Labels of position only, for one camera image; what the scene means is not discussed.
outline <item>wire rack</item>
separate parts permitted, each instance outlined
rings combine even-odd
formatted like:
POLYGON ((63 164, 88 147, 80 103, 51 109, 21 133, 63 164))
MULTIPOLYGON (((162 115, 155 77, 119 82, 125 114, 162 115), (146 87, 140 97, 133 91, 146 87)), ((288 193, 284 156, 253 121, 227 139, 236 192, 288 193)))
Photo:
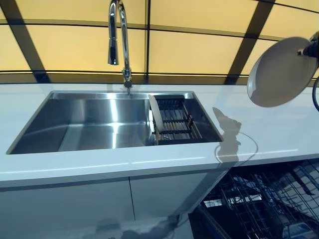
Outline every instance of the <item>wire rack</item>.
POLYGON ((206 142, 188 113, 183 96, 171 96, 169 99, 157 96, 156 101, 164 125, 164 131, 159 132, 153 121, 158 145, 206 142))
POLYGON ((231 171, 205 205, 226 205, 248 239, 318 239, 319 161, 288 164, 281 171, 231 171))

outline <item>faucet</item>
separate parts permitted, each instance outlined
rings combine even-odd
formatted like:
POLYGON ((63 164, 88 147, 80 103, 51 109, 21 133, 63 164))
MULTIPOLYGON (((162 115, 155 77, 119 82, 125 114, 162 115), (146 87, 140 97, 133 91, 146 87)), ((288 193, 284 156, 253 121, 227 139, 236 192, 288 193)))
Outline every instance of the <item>faucet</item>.
POLYGON ((124 55, 124 68, 122 70, 124 77, 124 86, 127 88, 128 95, 132 87, 132 73, 129 61, 129 44, 128 44, 128 29, 126 22, 126 14, 122 0, 111 0, 109 8, 109 59, 110 65, 118 65, 117 40, 116 40, 116 8, 120 14, 121 29, 122 29, 122 45, 124 55))

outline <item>open dishwasher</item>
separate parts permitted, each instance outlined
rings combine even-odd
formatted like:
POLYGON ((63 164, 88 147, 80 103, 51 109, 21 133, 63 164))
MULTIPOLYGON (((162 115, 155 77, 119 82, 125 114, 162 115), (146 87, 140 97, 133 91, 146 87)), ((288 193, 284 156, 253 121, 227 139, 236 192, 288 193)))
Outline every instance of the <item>open dishwasher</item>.
POLYGON ((319 239, 319 159, 234 167, 194 214, 212 239, 319 239))

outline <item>sink rack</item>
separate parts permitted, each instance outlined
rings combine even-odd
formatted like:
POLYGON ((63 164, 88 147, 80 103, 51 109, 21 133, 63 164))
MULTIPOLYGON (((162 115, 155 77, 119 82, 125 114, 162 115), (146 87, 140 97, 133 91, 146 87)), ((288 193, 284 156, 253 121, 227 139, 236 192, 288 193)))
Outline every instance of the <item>sink rack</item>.
POLYGON ((164 131, 159 132, 153 121, 157 145, 207 142, 188 112, 184 96, 155 96, 155 99, 164 125, 164 131))

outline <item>cabinet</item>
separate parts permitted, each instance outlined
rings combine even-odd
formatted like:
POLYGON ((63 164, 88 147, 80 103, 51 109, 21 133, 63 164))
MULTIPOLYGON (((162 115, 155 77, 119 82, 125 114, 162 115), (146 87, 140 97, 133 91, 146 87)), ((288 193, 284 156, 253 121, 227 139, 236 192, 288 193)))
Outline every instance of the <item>cabinet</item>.
POLYGON ((35 238, 133 221, 128 178, 0 192, 0 238, 35 238))
POLYGON ((192 212, 226 173, 210 170, 131 177, 136 220, 192 212))

